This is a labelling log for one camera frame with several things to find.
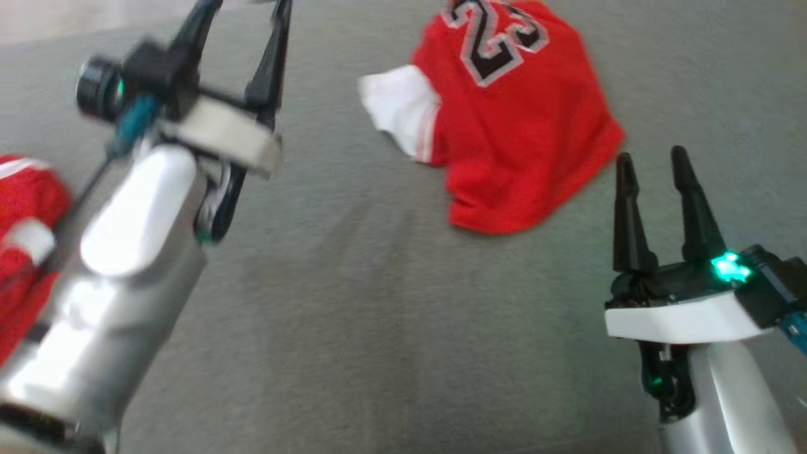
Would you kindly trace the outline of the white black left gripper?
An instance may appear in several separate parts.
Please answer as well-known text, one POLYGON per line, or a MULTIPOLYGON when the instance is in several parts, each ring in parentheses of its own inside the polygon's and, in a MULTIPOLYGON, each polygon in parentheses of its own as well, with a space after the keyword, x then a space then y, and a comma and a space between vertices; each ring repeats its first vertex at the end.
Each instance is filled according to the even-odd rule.
MULTIPOLYGON (((170 51, 184 52, 199 61, 222 3, 196 1, 171 40, 170 51)), ((199 95, 180 120, 159 120, 164 135, 265 178, 277 172, 282 166, 283 151, 274 129, 282 106, 292 9, 292 1, 275 3, 270 40, 245 89, 246 109, 256 115, 256 120, 229 103, 199 95)))

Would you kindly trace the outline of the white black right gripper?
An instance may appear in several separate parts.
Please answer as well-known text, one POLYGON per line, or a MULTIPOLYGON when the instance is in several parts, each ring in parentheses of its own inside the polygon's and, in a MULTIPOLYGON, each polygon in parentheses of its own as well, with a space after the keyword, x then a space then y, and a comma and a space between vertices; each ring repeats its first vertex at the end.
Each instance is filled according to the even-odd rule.
POLYGON ((738 299, 752 271, 727 251, 704 189, 683 146, 671 149, 682 201, 684 262, 662 265, 649 249, 637 203, 633 159, 616 160, 613 269, 620 272, 605 303, 612 338, 674 345, 731 342, 767 333, 738 299))

